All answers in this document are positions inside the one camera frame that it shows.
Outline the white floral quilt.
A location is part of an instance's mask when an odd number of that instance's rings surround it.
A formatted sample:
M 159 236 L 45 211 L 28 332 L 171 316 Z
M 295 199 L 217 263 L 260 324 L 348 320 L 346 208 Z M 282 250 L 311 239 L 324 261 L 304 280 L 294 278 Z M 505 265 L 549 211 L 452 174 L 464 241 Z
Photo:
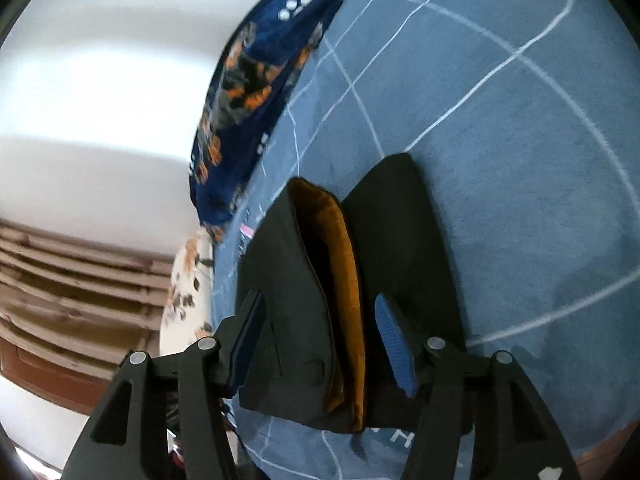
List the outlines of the white floral quilt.
M 172 265 L 160 323 L 161 356 L 183 352 L 195 341 L 213 335 L 213 286 L 212 238 L 205 228 L 198 228 L 180 247 Z

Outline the blue checked bed sheet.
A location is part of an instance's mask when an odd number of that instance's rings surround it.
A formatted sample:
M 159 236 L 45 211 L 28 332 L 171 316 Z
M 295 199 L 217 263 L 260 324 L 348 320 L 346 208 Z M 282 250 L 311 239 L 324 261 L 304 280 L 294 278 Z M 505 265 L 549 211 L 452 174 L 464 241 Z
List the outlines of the blue checked bed sheet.
M 345 0 L 216 250 L 230 313 L 294 176 L 419 166 L 473 352 L 511 351 L 575 455 L 639 419 L 639 47 L 611 0 Z

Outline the navy dog print blanket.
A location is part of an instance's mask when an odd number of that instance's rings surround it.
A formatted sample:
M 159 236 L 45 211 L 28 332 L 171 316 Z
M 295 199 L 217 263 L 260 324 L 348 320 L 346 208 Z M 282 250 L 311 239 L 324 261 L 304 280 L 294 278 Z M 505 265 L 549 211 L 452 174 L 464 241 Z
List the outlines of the navy dog print blanket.
M 273 128 L 344 0 L 259 0 L 222 50 L 192 144 L 190 199 L 224 238 Z

